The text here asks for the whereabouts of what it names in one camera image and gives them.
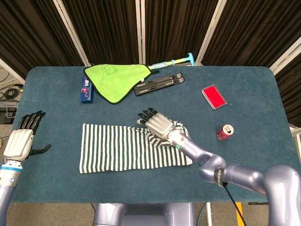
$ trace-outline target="green microfiber cloth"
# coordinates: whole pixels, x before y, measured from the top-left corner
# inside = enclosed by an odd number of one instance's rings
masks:
[[[85,68],[84,72],[100,95],[111,104],[118,104],[151,74],[145,65],[95,65]]]

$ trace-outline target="black and white striped towel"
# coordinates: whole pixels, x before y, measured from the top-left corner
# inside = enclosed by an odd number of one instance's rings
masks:
[[[181,122],[176,129],[189,136]],[[192,160],[149,129],[83,124],[80,173],[186,166]]]

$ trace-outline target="table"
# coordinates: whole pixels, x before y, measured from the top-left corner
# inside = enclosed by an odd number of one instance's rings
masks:
[[[123,172],[79,173],[83,123],[136,124],[137,113],[153,107],[181,120],[191,138],[228,163],[265,170],[275,163],[300,172],[300,164],[272,72],[265,67],[174,66],[152,75],[155,79],[182,72],[185,82],[136,97],[134,91],[111,105],[97,93],[93,104],[79,100],[84,67],[36,67],[26,79],[14,128],[25,114],[43,110],[33,148],[52,144],[31,156],[13,202],[214,202],[229,201],[224,189],[203,181],[198,165]],[[228,104],[213,110],[201,89],[215,84]],[[234,135],[220,141],[216,131],[231,124]],[[236,201],[266,201],[265,196],[229,186]]]

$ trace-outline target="soda can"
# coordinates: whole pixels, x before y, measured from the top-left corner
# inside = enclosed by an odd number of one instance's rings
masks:
[[[231,125],[224,125],[219,131],[216,132],[216,136],[219,140],[225,140],[234,133],[234,128]]]

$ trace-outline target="dark brown curtain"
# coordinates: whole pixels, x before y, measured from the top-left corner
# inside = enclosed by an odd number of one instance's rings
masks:
[[[301,54],[276,74],[276,80],[289,123],[301,127]]]
[[[0,58],[21,77],[36,66],[83,65],[52,0],[1,0],[0,9]]]
[[[146,64],[198,52],[217,0],[146,0]]]
[[[202,64],[270,67],[300,36],[300,0],[229,0]]]
[[[139,63],[135,0],[63,3],[90,63]]]

